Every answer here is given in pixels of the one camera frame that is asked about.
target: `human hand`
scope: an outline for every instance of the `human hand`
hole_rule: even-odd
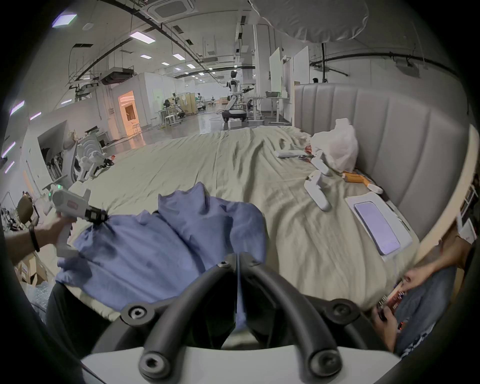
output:
[[[400,287],[400,292],[406,292],[410,289],[418,287],[419,285],[423,284],[423,282],[428,279],[432,273],[433,271],[430,264],[410,269],[403,275],[403,282],[402,286]]]
[[[383,321],[380,318],[377,307],[374,307],[372,310],[372,319],[373,327],[378,333],[380,338],[383,340],[390,352],[393,352],[396,342],[396,333],[398,329],[398,324],[396,322],[395,316],[393,316],[392,311],[389,307],[384,307],[384,315],[386,321]]]
[[[60,212],[57,212],[57,217],[52,222],[39,228],[40,233],[37,234],[39,246],[56,244],[63,227],[66,225],[71,226],[76,221],[76,217],[62,216]]]

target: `beige bedsheet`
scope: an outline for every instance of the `beige bedsheet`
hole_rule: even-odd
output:
[[[266,263],[300,292],[331,300],[346,298],[363,309],[388,293],[409,267],[418,248],[413,244],[384,262],[347,206],[346,196],[368,192],[363,184],[326,178],[324,192],[333,209],[322,212],[305,191],[314,167],[296,158],[279,159],[277,149],[302,149],[308,135],[292,127],[258,127],[200,134],[146,145],[118,155],[115,165],[95,180],[71,190],[92,191],[90,204],[110,215],[157,209],[158,194],[187,190],[201,181],[212,196],[255,204],[268,232]],[[89,225],[79,220],[70,243]],[[42,249],[41,260],[58,272],[55,248]],[[76,297],[102,316],[118,313],[71,288]]]

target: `desk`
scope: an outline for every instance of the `desk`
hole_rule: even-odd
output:
[[[257,120],[257,103],[256,100],[258,99],[271,99],[272,100],[272,112],[270,114],[270,117],[273,117],[273,101],[276,99],[276,121],[279,122],[280,114],[278,113],[278,107],[279,107],[279,100],[289,100],[289,97],[266,97],[266,96],[253,96],[249,97],[253,99],[253,119]]]

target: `orange object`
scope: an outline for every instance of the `orange object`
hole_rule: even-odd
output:
[[[342,173],[342,178],[349,183],[363,183],[370,190],[377,194],[382,194],[384,191],[382,188],[371,183],[365,176],[358,173],[346,172]]]

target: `white bag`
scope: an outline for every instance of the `white bag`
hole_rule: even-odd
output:
[[[348,119],[335,120],[335,128],[329,132],[318,132],[310,139],[312,153],[323,151],[330,168],[351,172],[355,168],[359,144],[355,129]]]

